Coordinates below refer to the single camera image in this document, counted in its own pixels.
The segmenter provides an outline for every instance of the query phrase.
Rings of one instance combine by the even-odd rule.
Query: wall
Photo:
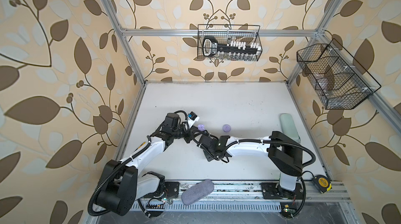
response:
[[[0,2],[0,222],[78,223],[139,84],[99,0]]]
[[[401,0],[344,0],[327,28],[383,85],[391,106],[401,102]],[[364,101],[354,110],[323,110],[308,79],[292,86],[335,180],[343,181],[361,221],[401,223],[401,138]]]

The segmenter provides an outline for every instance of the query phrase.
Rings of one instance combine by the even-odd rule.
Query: purple ball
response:
[[[198,130],[204,131],[204,125],[203,125],[203,124],[199,124],[199,125],[198,125]]]
[[[223,126],[223,131],[225,131],[226,133],[229,132],[230,130],[231,130],[231,126],[230,126],[230,125],[225,124],[225,125]]]

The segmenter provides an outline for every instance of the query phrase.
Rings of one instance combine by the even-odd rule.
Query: wire basket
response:
[[[297,62],[325,109],[354,109],[381,85],[342,47],[353,58],[353,64],[349,65],[338,53],[337,46],[341,44],[338,41],[333,43],[334,40],[329,44],[314,44],[297,51]],[[365,78],[375,84],[368,85]]]
[[[199,24],[198,59],[258,61],[263,51],[259,29],[256,25]]]

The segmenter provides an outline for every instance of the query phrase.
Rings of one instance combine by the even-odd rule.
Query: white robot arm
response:
[[[184,113],[186,121],[180,124],[177,113]],[[269,157],[282,172],[280,187],[294,191],[297,178],[302,175],[304,166],[312,164],[316,158],[312,151],[301,146],[281,132],[274,131],[271,136],[262,138],[236,138],[220,136],[217,138],[207,131],[200,131],[193,127],[199,117],[191,112],[184,111],[168,113],[163,123],[130,156],[120,161],[109,161],[100,177],[98,187],[93,193],[88,213],[92,216],[113,211],[121,216],[131,208],[133,202],[148,193],[162,193],[164,190],[164,176],[149,172],[138,178],[141,171],[156,156],[168,148],[174,139],[181,139],[187,143],[194,141],[203,149],[208,161],[224,161],[223,158],[240,155]],[[311,160],[302,164],[302,151],[311,155]],[[104,207],[106,210],[94,211],[93,204]]]

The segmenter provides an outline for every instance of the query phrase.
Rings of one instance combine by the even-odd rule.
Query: white tabletop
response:
[[[133,125],[124,157],[130,155],[146,136],[163,122],[167,113],[194,111],[206,130],[219,137],[263,137],[281,131],[279,115],[289,113],[301,139],[301,145],[315,152],[298,111],[284,83],[150,83]],[[231,131],[222,130],[224,124]],[[310,156],[303,152],[303,162]],[[323,174],[320,160],[307,167],[314,174]],[[155,171],[166,180],[278,180],[280,171],[268,157],[237,156],[229,163],[208,162],[203,150],[191,141],[174,140],[142,173]]]

